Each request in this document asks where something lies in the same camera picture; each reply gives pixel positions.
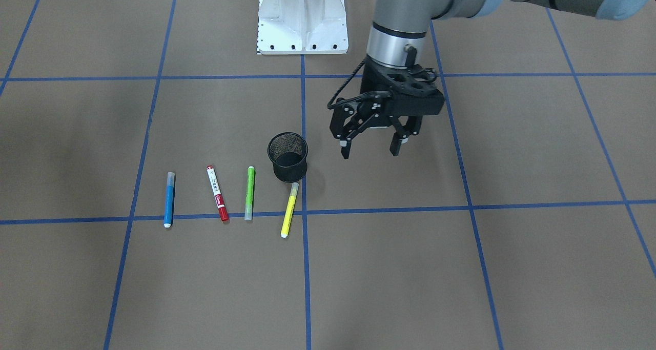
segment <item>green marker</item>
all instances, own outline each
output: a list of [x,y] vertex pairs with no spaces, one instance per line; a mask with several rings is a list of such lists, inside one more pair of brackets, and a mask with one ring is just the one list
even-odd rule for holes
[[246,186],[246,209],[244,210],[244,221],[253,219],[253,188],[255,187],[255,167],[248,167],[248,184]]

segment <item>brown floor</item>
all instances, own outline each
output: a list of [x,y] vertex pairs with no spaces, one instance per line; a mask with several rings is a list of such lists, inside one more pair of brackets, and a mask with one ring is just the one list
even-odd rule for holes
[[0,0],[0,348],[656,348],[656,3],[435,22],[447,107],[345,161],[325,103],[374,2],[300,57],[255,54],[257,0]]

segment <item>black mesh pen holder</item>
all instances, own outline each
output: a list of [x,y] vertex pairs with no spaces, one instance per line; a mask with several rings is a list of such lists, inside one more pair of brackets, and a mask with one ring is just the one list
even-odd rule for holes
[[269,159],[276,177],[283,182],[298,182],[308,170],[308,144],[293,132],[283,132],[269,142]]

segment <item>marker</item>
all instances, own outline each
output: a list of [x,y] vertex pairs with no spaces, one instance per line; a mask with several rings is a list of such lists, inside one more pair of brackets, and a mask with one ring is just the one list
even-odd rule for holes
[[175,173],[169,172],[166,177],[166,204],[164,204],[164,228],[171,227],[173,222],[173,188],[175,185]]
[[289,193],[288,209],[285,212],[285,220],[283,221],[283,229],[280,231],[280,237],[286,238],[289,235],[289,226],[291,225],[291,215],[294,214],[294,204],[296,203],[296,194],[298,193],[298,182],[291,184],[291,192]]
[[244,208],[244,221],[253,219],[253,188],[255,187],[255,167],[248,167],[248,182],[246,183],[246,208]]
[[221,190],[218,188],[218,181],[216,180],[216,173],[214,173],[213,166],[207,166],[207,176],[209,177],[209,184],[214,193],[218,215],[221,217],[221,221],[227,222],[230,220],[230,217],[228,217],[228,210],[226,209],[225,203],[223,203],[223,195],[221,195]]

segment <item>blue tape line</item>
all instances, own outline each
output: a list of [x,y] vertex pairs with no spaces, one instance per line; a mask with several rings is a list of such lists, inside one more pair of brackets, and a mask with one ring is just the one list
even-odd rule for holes
[[497,205],[474,205],[474,210],[498,210],[498,209],[532,209],[532,208],[573,208],[585,206],[624,205],[624,201],[570,201],[564,203],[516,203]]
[[544,76],[571,76],[571,73],[464,73],[464,74],[441,74],[443,77],[544,77]]
[[251,75],[163,75],[161,79],[297,79],[297,74],[251,74]]
[[[655,76],[656,72],[577,72],[578,76]],[[314,74],[305,75],[306,79],[314,78],[347,78],[347,74]],[[444,77],[571,77],[572,73],[565,72],[518,72],[518,73],[445,73]],[[297,79],[300,75],[168,75],[161,79]],[[98,77],[0,77],[0,81],[133,81],[157,79],[156,75],[124,75],[124,76],[98,76]]]
[[[656,204],[656,199],[629,200],[631,205]],[[306,210],[307,215],[333,215],[333,214],[380,214],[380,213],[408,213],[408,212],[452,212],[458,210],[512,210],[512,209],[544,209],[544,208],[575,208],[586,206],[624,205],[621,200],[606,201],[568,201],[553,203],[513,203],[513,204],[490,204],[490,205],[445,205],[445,206],[419,206],[408,208],[361,208],[361,209],[326,209]],[[294,212],[294,215],[302,215],[302,211]],[[253,217],[280,217],[285,212],[254,212]],[[231,213],[230,218],[243,217],[243,213]],[[161,221],[164,216],[160,215],[135,215],[133,221]],[[174,214],[174,219],[218,219],[218,214]],[[82,218],[52,218],[52,219],[5,219],[0,220],[0,225],[9,224],[56,224],[56,223],[79,223],[79,222],[125,222],[128,217],[82,217]]]
[[169,44],[169,35],[171,35],[171,25],[173,24],[173,15],[175,12],[176,0],[171,0],[171,11],[169,12],[169,21],[167,24],[166,34],[164,35],[164,45],[162,46],[161,57],[159,59],[159,68],[157,69],[157,81],[155,82],[155,89],[153,91],[153,100],[150,103],[150,113],[148,114],[148,124],[146,125],[146,134],[143,136],[143,147],[141,147],[141,158],[139,160],[139,169],[136,173],[136,180],[134,182],[134,195],[132,205],[130,207],[130,215],[127,221],[127,228],[125,229],[124,247],[121,252],[121,263],[119,264],[119,271],[116,276],[116,285],[114,288],[114,296],[112,299],[112,308],[110,310],[110,319],[107,323],[107,332],[105,334],[104,350],[109,350],[110,341],[112,340],[112,329],[116,315],[116,308],[119,301],[119,294],[121,292],[122,274],[125,268],[125,259],[127,257],[127,249],[130,243],[130,234],[132,233],[132,224],[134,221],[134,211],[136,210],[136,201],[139,197],[139,187],[141,185],[141,175],[144,171],[144,164],[146,163],[146,152],[148,151],[148,139],[150,134],[150,125],[153,123],[153,114],[155,113],[155,105],[157,104],[157,94],[159,92],[159,83],[161,82],[162,71],[164,70],[164,59],[166,58],[166,50]]
[[622,201],[624,201],[624,204],[626,205],[626,211],[628,212],[628,216],[631,219],[631,222],[633,223],[633,229],[635,229],[635,234],[638,236],[638,240],[640,241],[640,245],[642,245],[642,250],[645,253],[645,256],[647,257],[647,262],[649,262],[649,266],[651,268],[651,272],[654,275],[654,278],[656,278],[656,264],[654,264],[654,260],[651,257],[651,254],[649,252],[649,248],[647,247],[647,243],[645,243],[645,239],[642,236],[642,231],[640,231],[640,227],[638,226],[638,223],[636,222],[636,218],[633,216],[633,210],[631,210],[631,205],[626,199],[626,194],[624,192],[624,189],[622,187],[622,184],[619,180],[619,176],[617,175],[616,169],[614,168],[613,161],[611,160],[611,156],[608,152],[608,149],[606,148],[606,145],[604,143],[604,139],[602,138],[602,133],[599,130],[597,126],[597,121],[595,121],[595,117],[592,114],[592,110],[590,109],[590,105],[588,104],[588,99],[585,96],[585,93],[583,92],[583,88],[581,87],[581,82],[579,81],[579,78],[577,77],[576,71],[574,71],[574,65],[572,65],[571,60],[569,59],[569,53],[567,53],[567,49],[565,48],[565,44],[560,37],[560,32],[558,32],[558,27],[556,27],[556,21],[554,20],[554,17],[551,16],[551,11],[549,9],[545,8],[546,14],[549,16],[549,20],[551,21],[551,27],[553,27],[553,31],[556,33],[556,37],[558,38],[558,42],[560,43],[560,47],[563,50],[563,54],[565,54],[565,60],[567,60],[567,65],[569,66],[569,69],[572,72],[572,76],[574,77],[574,81],[576,82],[576,86],[579,89],[579,94],[581,95],[581,100],[583,100],[583,105],[585,106],[586,112],[588,112],[588,117],[590,118],[590,122],[592,123],[592,128],[594,129],[595,135],[597,135],[597,140],[599,140],[599,144],[602,147],[602,151],[604,151],[604,156],[606,157],[606,161],[608,162],[608,166],[611,169],[611,173],[613,173],[613,178],[616,181],[617,185],[617,190],[619,190],[619,193],[622,196]]
[[308,215],[328,214],[375,214],[375,213],[408,213],[408,212],[449,212],[454,210],[469,210],[469,206],[420,206],[410,208],[362,208],[362,209],[327,209],[308,210]]
[[45,218],[45,219],[8,219],[0,220],[0,225],[9,224],[54,224],[84,222],[125,222],[128,217],[82,217],[82,218]]
[[592,76],[640,76],[640,75],[656,75],[656,72],[577,72],[576,75],[592,75]]
[[107,77],[11,77],[7,81],[137,81],[155,80],[155,75],[117,75]]
[[438,39],[435,36],[435,28],[433,23],[430,24],[430,34],[433,37],[433,47],[435,49],[435,56],[438,59],[438,70],[440,72],[440,80],[442,83],[442,89],[444,90],[444,100],[447,107],[447,113],[449,114],[449,123],[452,127],[453,143],[455,145],[455,151],[458,156],[458,164],[460,166],[460,173],[462,176],[462,185],[464,187],[464,194],[467,199],[467,206],[469,207],[469,217],[471,218],[471,227],[474,229],[474,237],[476,238],[476,248],[478,249],[478,259],[481,263],[481,271],[483,273],[483,281],[485,282],[485,290],[487,292],[487,301],[490,306],[490,314],[492,315],[492,322],[494,323],[495,334],[497,335],[497,345],[499,350],[503,350],[503,340],[501,337],[501,328],[499,327],[499,319],[497,319],[497,309],[494,304],[494,295],[492,294],[492,286],[490,285],[489,276],[487,274],[487,264],[485,264],[485,256],[483,254],[483,245],[481,244],[480,235],[478,233],[478,224],[476,222],[476,216],[474,215],[472,196],[469,193],[469,184],[467,182],[467,175],[464,170],[464,161],[462,161],[462,152],[460,148],[460,143],[458,142],[458,132],[455,127],[455,121],[453,119],[452,106],[450,105],[449,91],[447,89],[447,83],[444,78],[444,70],[442,68],[442,61],[440,58],[440,47],[438,46]]
[[[300,56],[300,126],[305,138],[305,55]],[[310,302],[310,247],[308,245],[308,194],[307,175],[302,180],[302,219],[303,219],[303,271],[305,275],[305,348],[312,350],[312,318]]]
[[656,199],[647,199],[647,200],[630,200],[629,204],[656,204]]
[[2,96],[2,93],[5,90],[5,86],[7,86],[7,79],[9,78],[9,75],[11,75],[11,70],[14,69],[14,64],[16,63],[16,59],[18,58],[18,54],[21,51],[21,47],[23,46],[23,41],[25,41],[25,37],[26,37],[26,35],[28,35],[28,30],[30,30],[30,25],[32,24],[32,19],[34,19],[34,14],[37,12],[37,8],[39,7],[39,2],[40,2],[40,0],[35,0],[34,1],[32,11],[30,12],[30,17],[28,18],[27,23],[25,23],[25,28],[23,29],[23,34],[21,34],[20,39],[18,40],[18,45],[16,46],[16,49],[14,50],[14,55],[12,55],[11,61],[9,62],[9,67],[7,68],[7,73],[5,73],[5,80],[2,81],[2,84],[0,84],[0,96]]

